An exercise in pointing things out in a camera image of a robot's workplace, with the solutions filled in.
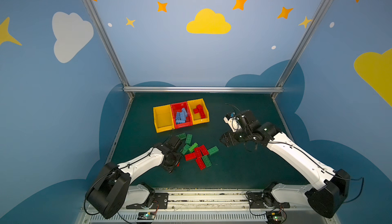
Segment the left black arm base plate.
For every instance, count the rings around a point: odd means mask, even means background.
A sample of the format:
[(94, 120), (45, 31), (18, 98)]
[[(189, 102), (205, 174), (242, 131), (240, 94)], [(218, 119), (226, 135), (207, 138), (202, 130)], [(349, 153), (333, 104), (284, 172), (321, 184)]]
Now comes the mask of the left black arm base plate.
[(168, 196), (167, 192), (158, 192), (150, 194), (147, 200), (143, 204), (130, 204), (126, 205), (126, 209), (167, 209), (168, 206)]

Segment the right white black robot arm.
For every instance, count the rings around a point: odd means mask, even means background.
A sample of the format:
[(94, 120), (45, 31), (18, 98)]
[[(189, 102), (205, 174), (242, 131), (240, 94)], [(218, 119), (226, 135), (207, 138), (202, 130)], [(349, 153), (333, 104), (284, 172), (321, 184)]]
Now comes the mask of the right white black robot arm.
[(284, 159), (308, 181), (307, 185), (274, 182), (260, 193), (258, 200), (251, 200), (251, 208), (277, 209), (292, 203), (311, 207), (319, 215), (332, 218), (345, 202), (351, 179), (346, 171), (336, 171), (321, 163), (274, 124), (261, 124), (250, 110), (237, 115), (227, 114), (224, 122), (231, 128), (219, 139), (225, 146), (249, 141), (263, 145)]

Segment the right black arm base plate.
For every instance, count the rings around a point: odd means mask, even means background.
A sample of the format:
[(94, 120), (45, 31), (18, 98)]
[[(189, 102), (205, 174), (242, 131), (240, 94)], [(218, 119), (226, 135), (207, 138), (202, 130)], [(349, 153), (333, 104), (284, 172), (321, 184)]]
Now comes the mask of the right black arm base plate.
[(288, 202), (280, 203), (278, 202), (271, 193), (269, 192), (251, 192), (247, 191), (245, 193), (246, 198), (250, 204), (251, 209), (274, 209), (281, 208), (286, 209), (290, 208), (290, 204)]

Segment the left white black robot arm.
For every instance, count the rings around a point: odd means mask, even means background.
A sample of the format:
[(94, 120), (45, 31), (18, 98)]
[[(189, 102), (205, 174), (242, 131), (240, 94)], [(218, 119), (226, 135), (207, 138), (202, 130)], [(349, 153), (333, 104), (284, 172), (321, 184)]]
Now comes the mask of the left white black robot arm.
[(129, 161), (120, 164), (106, 163), (87, 191), (84, 202), (91, 204), (105, 219), (113, 217), (122, 207), (158, 207), (155, 189), (146, 183), (135, 186), (131, 183), (158, 166), (171, 173), (183, 157), (179, 152), (181, 146), (180, 138), (170, 137)]

